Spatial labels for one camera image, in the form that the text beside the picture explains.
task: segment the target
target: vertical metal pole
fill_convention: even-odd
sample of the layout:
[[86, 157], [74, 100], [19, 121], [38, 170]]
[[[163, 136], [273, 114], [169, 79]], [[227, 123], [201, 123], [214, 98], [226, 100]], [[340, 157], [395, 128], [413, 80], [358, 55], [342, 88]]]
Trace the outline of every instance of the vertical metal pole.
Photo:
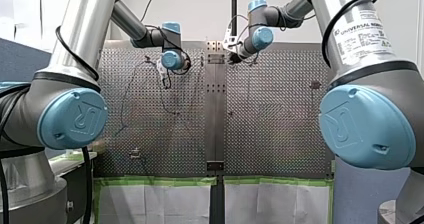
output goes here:
[[[237, 0], [231, 0], [231, 18], [237, 15]], [[237, 18], [233, 19], [231, 26], [231, 35], [237, 36]]]
[[[61, 26], [68, 47], [97, 69], [115, 0], [69, 0]], [[50, 64], [41, 72], [53, 72], [95, 83], [93, 78], [60, 42], [56, 42]]]

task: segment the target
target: white wall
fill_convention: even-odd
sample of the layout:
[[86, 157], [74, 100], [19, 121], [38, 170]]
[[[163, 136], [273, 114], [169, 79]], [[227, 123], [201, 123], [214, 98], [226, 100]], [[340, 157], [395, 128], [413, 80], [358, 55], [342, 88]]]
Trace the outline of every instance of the white wall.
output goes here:
[[[148, 0], [123, 0], [141, 17]], [[238, 0], [239, 14], [247, 14], [251, 0]], [[290, 0], [267, 0], [269, 5], [284, 5]], [[379, 0], [377, 9], [392, 44], [400, 57], [418, 60], [420, 0]], [[144, 20], [145, 24], [160, 25], [164, 21], [178, 21], [183, 40], [221, 40], [231, 16], [231, 0], [153, 0]], [[239, 19], [239, 31], [245, 22]], [[279, 42], [321, 42], [316, 19], [301, 28], [282, 33], [274, 31]], [[112, 39], [128, 39], [125, 33], [113, 28]]]
[[[124, 1], [139, 17], [148, 2]], [[238, 0], [239, 14], [247, 14], [250, 1]], [[284, 5], [290, 0], [267, 1], [269, 5]], [[4, 38], [2, 35], [8, 32], [7, 38], [11, 39], [10, 32], [13, 29], [7, 29], [4, 25], [4, 17], [8, 16], [12, 18], [12, 26], [14, 24], [17, 27], [15, 41], [51, 51], [56, 40], [54, 29], [62, 21], [67, 2], [68, 0], [0, 0], [0, 38]], [[420, 0], [379, 0], [377, 3], [386, 32], [398, 55], [415, 62], [424, 55], [420, 51], [424, 39], [424, 19], [420, 24], [419, 15], [422, 14], [421, 18], [424, 16], [424, 0], [421, 2], [421, 5]], [[178, 21], [182, 25], [183, 40], [221, 40], [230, 21], [230, 6], [231, 0], [153, 0], [144, 23], [161, 25], [164, 21]], [[244, 25], [244, 20], [239, 19], [239, 31]], [[285, 33], [275, 29], [275, 36], [279, 42], [321, 41], [315, 19], [307, 21], [299, 29], [287, 30]], [[111, 30], [111, 38], [128, 39], [116, 27]]]

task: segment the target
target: white cloth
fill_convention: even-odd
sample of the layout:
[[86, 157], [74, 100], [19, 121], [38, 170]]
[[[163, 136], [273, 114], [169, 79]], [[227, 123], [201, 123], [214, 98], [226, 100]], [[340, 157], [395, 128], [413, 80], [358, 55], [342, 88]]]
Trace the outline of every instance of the white cloth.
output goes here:
[[210, 186], [106, 186], [99, 224], [209, 224]]
[[330, 186], [226, 184], [226, 224], [328, 224]]

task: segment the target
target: metal frame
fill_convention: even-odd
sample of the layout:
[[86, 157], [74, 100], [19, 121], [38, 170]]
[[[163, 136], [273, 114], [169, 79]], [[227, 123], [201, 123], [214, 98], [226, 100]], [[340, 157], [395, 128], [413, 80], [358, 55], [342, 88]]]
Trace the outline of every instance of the metal frame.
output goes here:
[[[230, 111], [227, 110], [229, 98], [234, 98], [233, 96], [227, 96], [229, 92], [231, 91], [230, 83], [232, 80], [227, 80], [229, 78], [228, 73], [231, 71], [230, 68], [237, 68], [237, 66], [231, 66], [228, 65], [226, 62], [227, 56], [225, 51], [222, 49], [222, 43], [216, 42], [216, 41], [208, 41], [208, 42], [183, 42], [183, 48], [186, 49], [189, 53], [193, 52], [193, 50], [202, 50], [202, 54], [200, 55], [201, 58], [204, 58], [204, 60], [201, 62], [201, 74], [203, 74], [202, 77], [202, 86], [200, 86], [200, 89], [202, 90], [201, 95], [203, 95], [203, 118], [202, 121], [204, 121], [204, 154], [205, 154], [205, 163], [204, 166], [204, 175], [205, 176], [213, 176], [217, 177], [217, 185], [212, 186], [211, 188], [211, 203], [210, 203], [210, 223], [211, 224], [222, 224], [225, 222], [225, 187], [224, 187], [224, 181], [223, 176], [226, 175], [225, 170], [225, 161], [226, 161], [226, 154], [225, 154], [225, 148], [226, 145], [230, 145], [232, 143], [228, 143], [228, 120], [231, 118]], [[130, 58], [125, 58], [125, 60], [128, 60], [128, 65], [133, 65], [135, 62], [141, 62], [142, 60], [138, 60], [137, 58], [144, 58], [144, 54], [148, 53], [149, 55], [152, 53], [154, 54], [154, 58], [158, 57], [160, 51], [158, 49], [133, 49], [132, 45], [128, 41], [107, 41], [105, 43], [105, 51], [107, 52], [108, 48], [114, 48], [119, 49], [121, 52], [127, 53], [124, 55], [134, 55], [134, 51], [140, 52], [138, 56], [131, 56]], [[317, 60], [320, 60], [320, 45], [319, 44], [292, 44], [292, 43], [275, 43], [271, 45], [266, 52], [273, 53], [272, 58], [275, 61], [278, 62], [278, 58], [280, 58], [278, 55], [281, 54], [281, 52], [288, 52], [290, 55], [290, 58], [297, 58], [301, 53], [305, 52], [305, 54], [313, 54], [306, 59], [298, 60], [298, 62], [305, 62], [309, 63], [308, 60], [311, 58], [314, 59], [314, 64], [319, 62]], [[107, 55], [103, 54], [103, 56], [108, 56], [110, 58], [110, 55], [113, 53], [108, 53]], [[264, 53], [261, 54], [262, 58], [267, 58], [267, 56]], [[323, 71], [325, 71], [325, 65], [323, 63], [317, 63], [318, 65], [322, 65]], [[124, 67], [126, 69], [122, 70], [120, 66], [112, 66], [108, 67], [109, 69], [112, 68], [113, 70], [109, 71], [115, 71], [121, 73], [119, 76], [120, 78], [124, 78], [126, 80], [129, 80], [128, 76], [129, 71], [128, 67]], [[325, 92], [325, 85], [322, 83], [323, 86], [320, 89], [320, 93]], [[176, 87], [187, 87], [184, 85], [179, 85], [178, 82], [175, 83]], [[118, 90], [118, 87], [112, 87], [108, 85], [108, 88], [116, 89]], [[175, 90], [176, 93], [173, 95], [169, 95], [171, 98], [178, 97], [178, 90]], [[318, 110], [314, 111], [313, 115], [318, 115]], [[166, 116], [168, 121], [174, 121], [174, 117]], [[132, 150], [126, 148], [124, 151], [127, 151], [128, 153], [128, 161], [126, 162], [127, 165], [133, 165], [131, 163], [138, 161], [140, 156], [142, 156], [142, 150]], [[325, 155], [325, 174], [322, 173], [304, 173], [299, 174], [297, 173], [293, 177], [301, 177], [301, 178], [332, 178], [332, 172], [331, 172], [331, 161], [334, 159], [333, 154], [331, 151], [327, 148], [324, 151], [324, 154], [321, 150], [320, 155]], [[272, 175], [272, 176], [289, 176], [290, 173], [283, 173], [283, 172], [275, 172], [275, 173], [262, 173], [263, 175]], [[166, 176], [175, 176], [175, 177], [184, 177], [184, 176], [199, 176], [199, 173], [175, 173], [175, 175], [169, 175], [166, 174]]]

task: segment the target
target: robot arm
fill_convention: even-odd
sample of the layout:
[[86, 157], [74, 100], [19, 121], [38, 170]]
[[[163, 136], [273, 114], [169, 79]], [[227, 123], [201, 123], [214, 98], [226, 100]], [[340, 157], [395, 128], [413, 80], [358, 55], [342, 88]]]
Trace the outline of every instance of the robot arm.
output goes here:
[[328, 147], [357, 167], [423, 167], [424, 83], [414, 63], [396, 56], [375, 1], [293, 0], [276, 8], [255, 0], [249, 4], [249, 37], [236, 43], [227, 31], [224, 47], [240, 62], [272, 43], [269, 27], [299, 27], [313, 9], [332, 74], [319, 116]]
[[165, 68], [190, 67], [189, 57], [182, 55], [178, 23], [148, 29], [121, 0], [70, 0], [50, 63], [34, 75], [29, 91], [12, 106], [16, 93], [4, 91], [19, 83], [0, 85], [0, 112], [13, 107], [0, 151], [77, 149], [100, 135], [108, 110], [99, 94], [97, 68], [110, 19], [130, 35], [134, 47], [162, 47]]
[[112, 13], [112, 21], [131, 37], [136, 48], [162, 47], [161, 63], [168, 70], [186, 70], [190, 60], [182, 55], [180, 25], [165, 22], [162, 28], [147, 29], [131, 10], [118, 0]]
[[231, 36], [231, 26], [226, 31], [224, 48], [231, 52], [230, 60], [239, 63], [266, 49], [274, 40], [270, 27], [298, 28], [312, 10], [313, 6], [307, 0], [293, 0], [284, 7], [268, 6], [265, 0], [250, 2], [249, 36], [237, 43], [239, 37]]

